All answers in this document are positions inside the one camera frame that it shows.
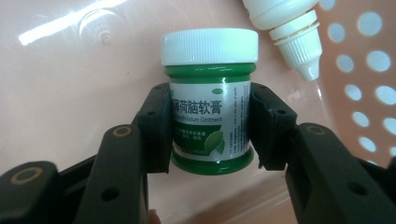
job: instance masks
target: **jar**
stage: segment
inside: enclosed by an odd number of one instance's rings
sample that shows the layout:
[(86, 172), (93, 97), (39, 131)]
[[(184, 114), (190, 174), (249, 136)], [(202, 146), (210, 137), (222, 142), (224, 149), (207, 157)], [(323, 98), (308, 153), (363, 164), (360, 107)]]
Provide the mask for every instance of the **jar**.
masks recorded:
[(256, 32), (233, 28), (163, 36), (175, 166), (193, 174), (225, 175), (251, 163), (248, 101), (258, 42)]

